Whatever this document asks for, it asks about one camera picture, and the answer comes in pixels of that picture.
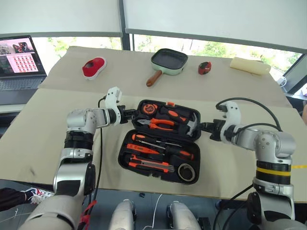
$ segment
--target window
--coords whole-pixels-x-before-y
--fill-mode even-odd
[[[70,46],[121,50],[119,37],[33,37],[34,45],[46,74],[66,54]]]
[[[256,46],[138,34],[134,35],[134,47],[135,51],[141,52],[170,48],[187,55],[261,60],[272,67],[270,74],[276,81],[301,56],[299,53]]]

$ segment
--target pliers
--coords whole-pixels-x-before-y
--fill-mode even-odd
[[[157,129],[161,129],[161,130],[165,130],[165,131],[173,131],[173,129],[171,128],[163,128],[158,126],[158,124],[166,124],[166,125],[170,125],[170,126],[174,126],[175,122],[173,121],[169,121],[169,120],[161,120],[161,119],[151,119],[151,120],[146,120],[146,119],[140,119],[138,120],[138,122],[142,125],[148,125],[149,128],[157,128]]]

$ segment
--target white roller blind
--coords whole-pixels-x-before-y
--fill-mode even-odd
[[[118,0],[2,0],[0,34],[120,33]]]
[[[124,0],[126,32],[172,32],[307,50],[307,0]]]

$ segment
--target computer monitor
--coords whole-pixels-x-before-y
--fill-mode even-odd
[[[29,35],[0,38],[0,78],[46,75]]]

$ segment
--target frying pan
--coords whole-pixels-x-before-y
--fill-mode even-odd
[[[157,72],[147,80],[146,85],[151,87],[162,74],[179,74],[186,62],[188,56],[184,53],[172,49],[159,49],[151,58],[152,67]]]

